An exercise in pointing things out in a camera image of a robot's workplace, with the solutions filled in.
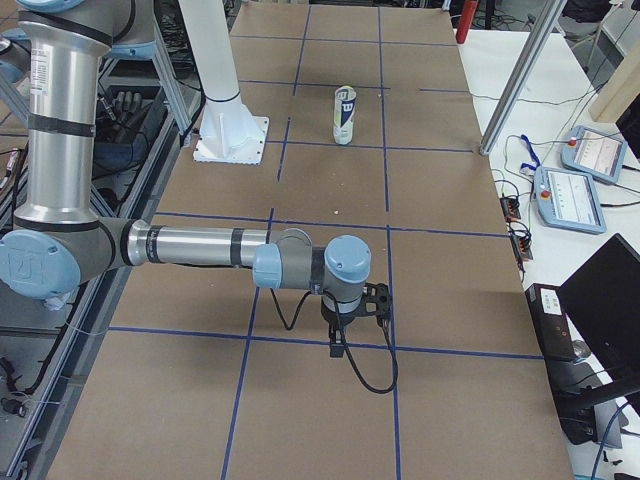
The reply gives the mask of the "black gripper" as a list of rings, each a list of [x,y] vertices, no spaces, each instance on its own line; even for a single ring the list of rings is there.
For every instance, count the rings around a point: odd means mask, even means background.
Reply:
[[[364,295],[356,299],[341,302],[331,292],[322,295],[321,314],[329,325],[329,354],[331,357],[343,357],[345,343],[340,327],[346,327],[356,318],[364,317],[366,307]]]

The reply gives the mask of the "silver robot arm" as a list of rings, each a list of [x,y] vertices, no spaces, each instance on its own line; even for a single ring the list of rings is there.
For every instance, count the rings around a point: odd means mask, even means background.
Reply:
[[[26,201],[1,242],[1,278],[44,300],[96,276],[144,263],[244,268],[260,288],[301,289],[322,299],[330,353],[348,353],[346,326],[366,315],[371,253],[342,235],[316,247],[302,230],[152,226],[100,217],[90,208],[101,59],[125,46],[149,57],[149,1],[24,1],[31,43]]]

